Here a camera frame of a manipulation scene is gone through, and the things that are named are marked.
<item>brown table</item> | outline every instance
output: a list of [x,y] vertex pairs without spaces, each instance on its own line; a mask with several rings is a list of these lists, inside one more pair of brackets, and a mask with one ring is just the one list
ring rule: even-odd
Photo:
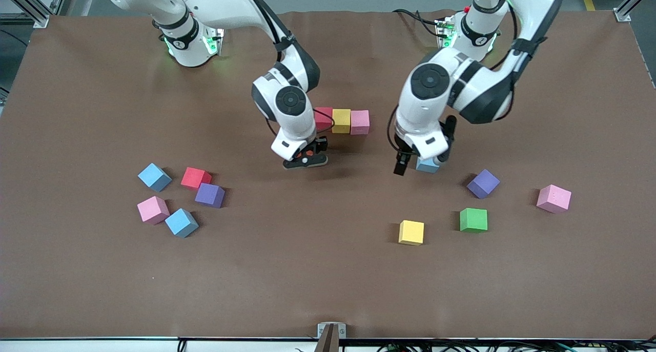
[[[368,136],[329,135],[329,164],[284,171],[251,100],[269,40],[229,31],[223,53],[177,65],[150,20],[54,17],[35,31],[0,118],[0,336],[645,338],[656,325],[656,93],[631,28],[561,13],[504,121],[465,121],[436,175],[392,174],[385,124],[434,37],[397,14],[291,13],[321,65],[316,107],[369,109]],[[497,53],[510,41],[509,23]],[[140,222],[162,191],[201,228]],[[187,166],[227,187],[194,203]],[[485,200],[464,187],[487,168]],[[537,190],[573,191],[560,215]],[[457,212],[489,210],[489,233]],[[396,244],[403,219],[420,247]]]

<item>light blue cube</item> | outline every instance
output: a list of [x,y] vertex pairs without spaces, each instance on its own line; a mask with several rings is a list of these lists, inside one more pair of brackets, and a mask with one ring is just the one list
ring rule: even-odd
[[198,229],[198,223],[196,223],[192,214],[182,208],[167,217],[165,222],[173,235],[180,238],[187,237],[187,235]]
[[438,169],[440,169],[440,166],[435,165],[433,159],[429,158],[428,160],[422,160],[419,157],[417,158],[417,167],[415,170],[435,174],[438,172]]
[[148,188],[156,192],[161,192],[162,189],[168,186],[169,182],[172,181],[171,177],[154,163],[151,163],[143,170],[143,172],[139,173],[139,179],[141,179]]

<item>cube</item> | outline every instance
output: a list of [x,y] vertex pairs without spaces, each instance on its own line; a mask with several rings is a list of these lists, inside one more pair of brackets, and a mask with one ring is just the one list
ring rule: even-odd
[[166,225],[171,229],[171,233],[180,238],[187,237],[187,235],[198,229],[198,223],[196,223],[192,214],[182,208],[174,212],[165,221]]
[[536,206],[553,214],[560,214],[569,209],[572,192],[553,184],[540,190]]
[[483,233],[487,231],[487,210],[466,208],[460,212],[460,231]]
[[161,192],[172,181],[171,177],[154,163],[146,166],[138,177],[148,188],[156,192]]
[[368,134],[368,110],[351,111],[351,135]]
[[478,198],[485,198],[487,195],[494,191],[494,188],[497,188],[499,185],[499,180],[497,177],[488,172],[487,169],[483,169],[480,174],[467,184],[467,188],[476,195]]
[[351,132],[351,109],[333,109],[333,133],[349,134]]
[[209,207],[221,208],[225,195],[225,191],[220,186],[202,182],[198,188],[195,201]]
[[[323,114],[326,114],[331,118],[333,117],[332,107],[314,107],[314,110],[323,112]],[[317,124],[317,132],[330,130],[331,126],[333,126],[333,121],[328,116],[319,114],[319,112],[316,111],[314,112],[314,123]]]
[[440,166],[435,165],[433,159],[429,158],[428,160],[422,160],[419,157],[417,158],[417,167],[415,167],[415,170],[435,174],[439,169]]
[[205,170],[200,170],[196,168],[187,168],[182,177],[181,184],[192,191],[197,191],[200,188],[201,184],[206,182],[209,183],[212,181],[212,175],[210,175]]
[[399,230],[399,243],[420,245],[424,242],[424,223],[403,220]]
[[157,196],[139,203],[136,208],[141,214],[141,221],[148,224],[159,224],[170,215],[166,202]]

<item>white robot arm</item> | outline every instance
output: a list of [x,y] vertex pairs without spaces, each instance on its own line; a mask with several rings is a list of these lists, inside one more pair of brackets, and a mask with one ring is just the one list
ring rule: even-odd
[[[487,2],[487,6],[499,7],[501,1],[511,2],[522,23],[522,30],[513,41],[499,71],[483,67],[457,48],[445,47],[425,56],[405,81],[395,111],[395,174],[404,174],[413,154],[422,160],[433,159],[436,165],[446,162],[453,142],[455,117],[440,123],[439,118],[445,107],[452,107],[470,123],[490,123],[503,118],[509,111],[515,83],[539,44],[546,39],[544,35],[556,17],[562,0],[474,0],[474,3],[478,2],[480,6],[482,2]],[[475,28],[475,18],[482,18],[492,29],[494,23],[489,23],[491,15],[495,14],[481,15],[480,10],[474,7],[462,22]],[[472,49],[468,46],[461,48],[462,51]],[[480,52],[474,46],[473,56],[478,55]]]
[[283,167],[324,165],[325,138],[317,138],[314,110],[307,92],[319,83],[320,71],[296,37],[263,0],[113,0],[117,6],[150,14],[181,65],[202,65],[214,55],[208,41],[211,28],[257,27],[278,53],[274,67],[253,82],[251,95],[267,120],[280,130],[272,150],[285,159]]

